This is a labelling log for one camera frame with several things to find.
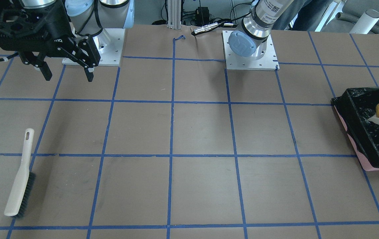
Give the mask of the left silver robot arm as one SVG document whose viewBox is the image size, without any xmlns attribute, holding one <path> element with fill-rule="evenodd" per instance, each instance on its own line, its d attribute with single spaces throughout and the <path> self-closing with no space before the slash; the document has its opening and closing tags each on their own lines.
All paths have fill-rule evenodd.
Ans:
<svg viewBox="0 0 379 239">
<path fill-rule="evenodd" d="M 268 47 L 267 39 L 274 23 L 291 5 L 291 0 L 256 0 L 249 15 L 242 18 L 228 44 L 233 53 L 250 59 L 261 59 Z"/>
</svg>

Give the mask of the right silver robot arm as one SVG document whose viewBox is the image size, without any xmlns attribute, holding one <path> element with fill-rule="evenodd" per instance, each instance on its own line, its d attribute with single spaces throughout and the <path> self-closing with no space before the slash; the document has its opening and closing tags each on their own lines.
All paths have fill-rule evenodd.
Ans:
<svg viewBox="0 0 379 239">
<path fill-rule="evenodd" d="M 45 58 L 80 65 L 89 82 L 98 66 L 119 66 L 133 0 L 13 0 L 0 15 L 0 47 L 49 81 Z"/>
</svg>

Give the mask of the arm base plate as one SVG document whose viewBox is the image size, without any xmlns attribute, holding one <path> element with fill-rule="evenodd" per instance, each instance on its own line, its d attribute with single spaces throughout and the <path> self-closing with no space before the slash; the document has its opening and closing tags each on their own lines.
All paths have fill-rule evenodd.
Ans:
<svg viewBox="0 0 379 239">
<path fill-rule="evenodd" d="M 272 37 L 255 40 L 241 31 L 223 31 L 223 48 L 226 68 L 230 70 L 280 69 Z"/>
<path fill-rule="evenodd" d="M 107 28 L 94 37 L 100 53 L 99 66 L 120 66 L 125 33 L 125 29 Z"/>
</svg>

